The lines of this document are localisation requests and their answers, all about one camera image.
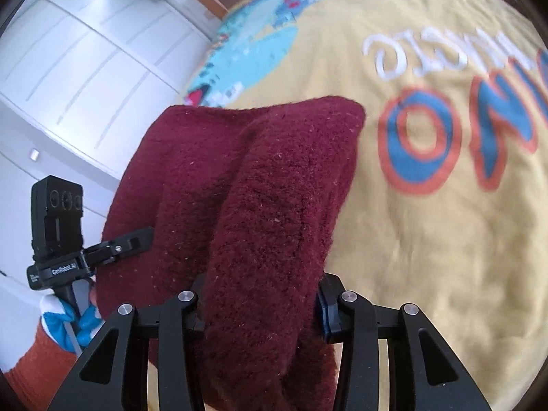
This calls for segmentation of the orange sleeve forearm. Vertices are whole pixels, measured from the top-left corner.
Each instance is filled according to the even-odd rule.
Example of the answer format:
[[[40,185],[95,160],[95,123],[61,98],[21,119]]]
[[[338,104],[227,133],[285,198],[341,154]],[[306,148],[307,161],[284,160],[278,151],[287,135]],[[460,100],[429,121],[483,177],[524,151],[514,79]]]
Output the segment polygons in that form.
[[[38,323],[33,345],[4,377],[25,410],[47,410],[75,362]]]

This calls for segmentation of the blue white gloved hand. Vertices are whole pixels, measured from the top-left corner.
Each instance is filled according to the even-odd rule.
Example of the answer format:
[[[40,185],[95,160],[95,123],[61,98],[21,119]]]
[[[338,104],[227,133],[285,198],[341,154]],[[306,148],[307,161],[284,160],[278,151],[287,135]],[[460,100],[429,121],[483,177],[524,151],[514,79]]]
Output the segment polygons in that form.
[[[41,326],[61,349],[80,356],[95,338],[105,321],[97,307],[94,284],[89,288],[88,307],[77,316],[76,310],[55,294],[44,295],[40,301]]]

